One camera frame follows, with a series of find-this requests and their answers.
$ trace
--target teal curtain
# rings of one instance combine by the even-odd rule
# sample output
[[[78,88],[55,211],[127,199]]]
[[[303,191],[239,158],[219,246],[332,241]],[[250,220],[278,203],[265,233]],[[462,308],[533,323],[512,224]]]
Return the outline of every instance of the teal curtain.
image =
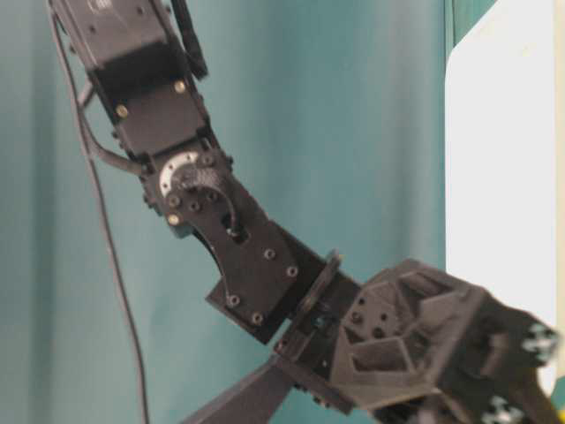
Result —
[[[359,282],[414,257],[444,264],[444,4],[192,0],[200,89],[235,172],[277,222]],[[43,4],[3,5],[0,420],[138,422],[135,374]],[[105,116],[91,116],[111,146]],[[178,423],[269,355],[204,301],[195,239],[101,166],[147,359],[154,423]],[[368,422],[293,393],[274,419]]]
[[[445,0],[446,57],[496,0]]]

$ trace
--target white panel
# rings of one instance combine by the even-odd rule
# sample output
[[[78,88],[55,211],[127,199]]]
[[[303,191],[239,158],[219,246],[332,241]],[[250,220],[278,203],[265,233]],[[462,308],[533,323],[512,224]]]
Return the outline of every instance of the white panel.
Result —
[[[446,79],[448,272],[555,325],[553,0],[499,0]],[[542,372],[554,386],[555,366]]]
[[[557,329],[565,334],[565,0],[556,0],[555,124],[557,133]],[[559,377],[565,375],[565,349],[560,349]]]

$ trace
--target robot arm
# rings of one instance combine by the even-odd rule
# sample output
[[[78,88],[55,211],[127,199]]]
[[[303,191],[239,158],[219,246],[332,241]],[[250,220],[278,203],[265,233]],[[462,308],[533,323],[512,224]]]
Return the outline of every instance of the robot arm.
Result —
[[[267,217],[214,135],[194,81],[206,62],[185,0],[172,4],[182,42],[159,0],[49,9],[87,73],[73,99],[81,133],[139,177],[178,237],[212,254],[221,280],[208,302],[264,344],[292,320],[265,366],[186,423],[266,423],[292,387],[387,424],[559,423],[536,379],[557,343],[542,323],[414,261],[360,286],[339,271],[340,255],[320,258]],[[125,156],[95,140],[84,114],[93,95]]]

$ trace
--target black plastic part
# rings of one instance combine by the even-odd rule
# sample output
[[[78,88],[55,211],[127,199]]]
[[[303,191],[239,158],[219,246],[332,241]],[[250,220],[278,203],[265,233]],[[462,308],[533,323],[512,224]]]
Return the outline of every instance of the black plastic part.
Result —
[[[146,62],[153,46],[167,49],[168,29],[151,0],[100,1],[53,0],[53,7],[73,48],[87,72],[109,72],[112,87],[117,87],[132,75],[159,75],[158,64]],[[135,55],[145,69],[132,69]]]
[[[541,324],[476,285],[405,261],[364,285],[346,316],[329,383],[360,408],[398,413],[441,393],[453,423],[481,422],[497,398],[531,423],[560,422],[536,381],[539,351],[524,349]]]
[[[278,226],[233,177],[223,152],[191,151],[201,159],[172,177],[169,196],[177,196],[180,206],[163,207],[189,224],[216,260],[222,279],[209,301],[266,343],[295,306],[285,299],[300,278],[298,264]],[[206,166],[206,158],[214,165]],[[271,250],[275,258],[268,259],[265,252]],[[289,275],[291,268],[298,273]],[[232,296],[240,300],[236,305],[228,302]]]
[[[207,301],[210,304],[216,307],[223,314],[227,315],[233,322],[250,332],[262,343],[267,343],[272,338],[276,331],[281,327],[285,319],[294,316],[301,300],[308,293],[314,281],[326,266],[326,263],[317,254],[315,254],[298,240],[293,238],[288,232],[284,231],[278,226],[276,226],[276,228],[278,233],[282,234],[285,245],[289,249],[290,254],[293,258],[296,258],[294,263],[298,268],[298,275],[296,277],[288,277],[285,273],[285,278],[291,280],[292,285],[286,291],[284,296],[279,298],[276,308],[272,310],[272,313],[269,314],[268,317],[266,315],[266,320],[264,321],[263,325],[258,328],[253,327],[247,320],[242,320],[241,315],[237,314],[236,311],[234,311],[234,309],[228,305],[226,300],[227,297],[224,288],[224,281],[221,281],[207,297]],[[249,254],[245,261],[247,269],[252,269],[252,267],[255,267],[257,265],[257,261],[255,261],[253,258],[256,258],[257,261],[259,261],[259,264],[266,262],[269,264],[269,267],[274,267],[274,264],[271,264],[269,261],[265,261],[262,258],[260,259],[258,254],[255,254],[254,256]],[[264,277],[258,277],[257,280],[252,280],[250,274],[245,274],[246,288],[242,292],[243,299],[249,294],[252,294],[253,297],[262,296],[263,298],[267,297],[268,299],[277,299],[275,292],[269,291],[268,289],[268,287],[271,285],[271,282],[274,282],[274,274],[265,274]],[[336,282],[341,282],[340,286],[342,287],[342,289],[340,290],[340,297],[333,299],[331,297],[327,297],[325,303],[325,307],[331,310],[331,314],[340,314],[341,311],[346,310],[346,308],[349,306],[347,304],[348,300],[349,302],[351,302],[353,296],[355,295],[355,293],[357,293],[358,290],[358,285],[355,282],[353,282],[343,274],[340,274],[339,272],[336,274],[332,285],[336,284]]]
[[[392,405],[373,412],[373,417],[384,424],[463,424],[439,396]]]
[[[275,363],[284,373],[290,375],[299,387],[311,393],[316,403],[323,404],[327,408],[333,407],[344,414],[349,414],[355,406],[309,368],[301,367],[281,356],[276,358]]]
[[[149,92],[117,99],[128,116],[116,125],[117,133],[134,156],[157,155],[197,137],[206,126],[196,102],[188,91],[178,93],[175,85],[183,79],[164,81]]]
[[[271,359],[183,424],[267,424],[294,384]]]
[[[315,317],[315,320],[322,320],[323,317],[324,322],[319,321],[320,324],[318,326],[315,322],[312,322],[313,325],[307,325],[309,331],[301,331],[303,326],[305,326],[306,320],[308,318],[312,319],[311,312],[334,280],[341,261],[342,259],[337,252],[331,253],[328,256],[328,264],[320,272],[308,293],[299,303],[297,312],[292,319],[292,324],[276,346],[277,352],[284,358],[296,362],[304,352],[305,347],[310,343],[316,330],[324,330],[326,328],[328,317],[319,314]]]

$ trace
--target black cable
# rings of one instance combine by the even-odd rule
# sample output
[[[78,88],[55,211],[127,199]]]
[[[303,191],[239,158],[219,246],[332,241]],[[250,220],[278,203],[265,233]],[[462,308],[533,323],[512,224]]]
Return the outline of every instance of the black cable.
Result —
[[[130,172],[133,175],[137,175],[141,177],[145,174],[145,168],[140,163],[136,163],[117,155],[116,153],[112,152],[104,148],[94,136],[94,133],[88,123],[87,116],[85,114],[85,109],[90,104],[92,99],[94,98],[94,87],[90,80],[87,81],[86,85],[82,89],[78,103],[79,103],[79,114],[80,119],[82,120],[82,125],[86,130],[86,136],[90,143],[91,148],[94,149],[94,152],[100,157],[102,161],[106,164],[113,166],[114,168],[118,168],[119,170],[123,170],[125,172]]]
[[[188,11],[186,0],[171,0],[175,19],[177,20],[178,30],[185,46],[191,72],[198,80],[202,80],[208,75],[206,60],[202,55],[202,48],[198,37],[194,33],[191,13]]]
[[[120,271],[116,248],[114,246],[114,240],[112,238],[111,230],[109,227],[108,213],[106,210],[106,203],[104,200],[102,186],[100,183],[100,179],[98,177],[96,165],[94,163],[93,157],[90,152],[90,146],[87,142],[87,135],[85,133],[86,130],[85,122],[81,118],[79,99],[77,95],[77,86],[72,76],[71,66],[69,65],[68,57],[66,56],[66,53],[64,51],[63,42],[61,40],[61,34],[59,33],[59,27],[57,25],[57,15],[55,14],[55,11],[52,8],[51,0],[46,0],[46,3],[49,10],[49,17],[50,17],[49,23],[51,25],[51,32],[53,33],[53,37],[56,42],[56,51],[59,56],[59,60],[61,61],[61,65],[63,66],[66,83],[72,98],[72,109],[73,109],[75,124],[79,130],[82,154],[87,162],[88,175],[90,177],[94,189],[94,197],[98,208],[100,225],[102,227],[102,233],[104,235],[104,238],[106,239],[106,247],[108,249],[114,282],[117,287],[117,295],[120,300],[122,311],[125,316],[128,330],[130,332],[130,338],[132,340],[133,352],[135,355],[136,365],[137,365],[138,390],[140,396],[142,422],[143,424],[149,424],[150,419],[149,419],[149,407],[147,402],[147,383],[146,383],[145,365],[144,365],[143,354],[139,342],[139,335],[135,325],[135,321],[133,320],[133,314],[127,297],[127,291],[124,286],[124,280],[122,278],[122,274]]]

